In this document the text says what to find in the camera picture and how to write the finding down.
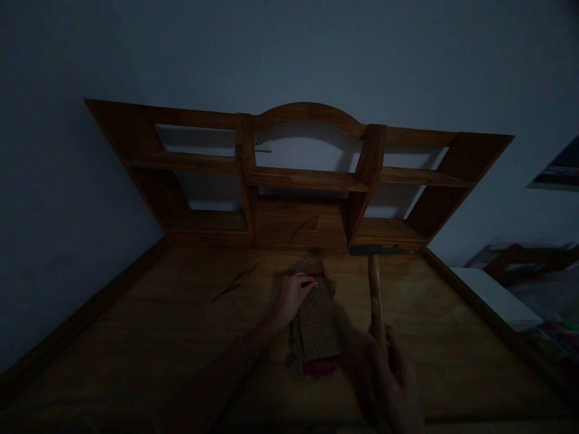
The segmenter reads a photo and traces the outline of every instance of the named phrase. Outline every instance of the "wooden hammer handle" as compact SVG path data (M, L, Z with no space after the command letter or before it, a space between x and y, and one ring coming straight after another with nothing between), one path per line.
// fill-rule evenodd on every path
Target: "wooden hammer handle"
M380 291L380 267L378 255L368 256L368 278L370 280L370 305L372 308L372 323L370 332L378 345L386 348L386 328L384 327L384 314L382 313L382 291ZM390 426L381 414L383 403L375 403L376 431L378 434L391 433Z
M382 291L380 291L380 266L378 255L368 256L368 278L370 280L370 306L372 308L372 323L370 332L378 345L386 347L386 329L382 313Z

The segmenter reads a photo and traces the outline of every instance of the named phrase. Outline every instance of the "hand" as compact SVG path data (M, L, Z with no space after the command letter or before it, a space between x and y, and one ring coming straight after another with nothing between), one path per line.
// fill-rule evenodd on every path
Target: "hand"
M424 434L416 369L394 331L387 327L386 334L389 348L379 347L376 341L368 346L378 417L390 423L394 434Z
M281 327L287 326L296 317L303 300L315 286L318 286L315 279L302 272L283 278L282 288L272 311L273 317L279 321Z

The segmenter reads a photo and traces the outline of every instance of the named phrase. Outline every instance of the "hammer head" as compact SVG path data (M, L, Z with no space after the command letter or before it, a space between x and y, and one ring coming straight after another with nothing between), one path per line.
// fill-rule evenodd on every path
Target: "hammer head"
M363 246L353 246L350 247L349 251L351 256L369 256L373 254L380 255L398 255L406 254L408 250L397 249L392 247L384 247L381 244L368 244Z

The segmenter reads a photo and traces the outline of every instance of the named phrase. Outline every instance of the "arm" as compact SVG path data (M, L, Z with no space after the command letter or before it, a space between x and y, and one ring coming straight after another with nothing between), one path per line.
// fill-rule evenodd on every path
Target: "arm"
M255 360L294 319L315 285L314 278L304 273L286 276L273 310L163 404L160 417L167 432L208 430Z

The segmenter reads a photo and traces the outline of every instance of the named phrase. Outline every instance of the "wooden shelf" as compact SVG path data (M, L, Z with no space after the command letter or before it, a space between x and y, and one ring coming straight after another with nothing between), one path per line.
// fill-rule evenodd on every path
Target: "wooden shelf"
M168 232L247 235L243 213L236 211L189 210L165 228Z
M368 191L368 186L358 181L353 173L267 167L258 167L248 174L247 184L296 189Z
M343 251L347 247L345 203L260 196L255 245L274 250Z
M425 238L404 220L364 217L351 245L384 244L389 247L418 249Z
M149 157L130 160L129 165L131 167L145 169L167 169L226 174L237 173L234 157L204 154L162 152Z
M434 170L383 167L378 182L439 187L471 187L472 182Z
M314 102L284 104L255 116L112 101L86 100L86 104L165 235L187 244L344 251L349 242L415 251L438 233L513 140L503 134L365 125L335 107ZM356 171L257 167L254 133L294 121L324 122L361 140ZM167 152L155 124L235 131L235 157ZM391 143L448 150L436 171L383 167ZM191 211L174 171L236 174L244 214ZM426 187L405 221L364 218L378 182ZM347 198L260 197L259 186L347 192Z

